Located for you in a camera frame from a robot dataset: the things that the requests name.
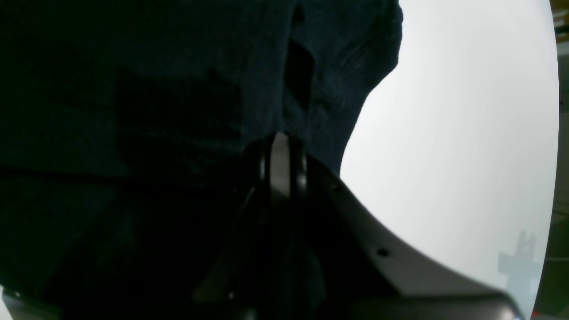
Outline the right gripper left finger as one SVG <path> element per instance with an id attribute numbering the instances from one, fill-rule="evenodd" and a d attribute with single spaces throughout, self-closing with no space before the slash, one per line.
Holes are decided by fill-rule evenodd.
<path id="1" fill-rule="evenodd" d="M 291 197 L 290 138 L 275 133 L 252 144 L 245 188 L 213 267 L 191 298 L 193 320 L 272 320 L 282 249 L 279 215 Z"/>

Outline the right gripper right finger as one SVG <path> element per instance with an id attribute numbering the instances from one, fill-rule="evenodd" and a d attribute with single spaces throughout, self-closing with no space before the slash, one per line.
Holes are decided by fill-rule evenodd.
<path id="1" fill-rule="evenodd" d="M 397 237 L 342 180 L 290 138 L 293 195 L 320 265 L 320 320 L 520 320 L 503 291 L 452 271 Z"/>

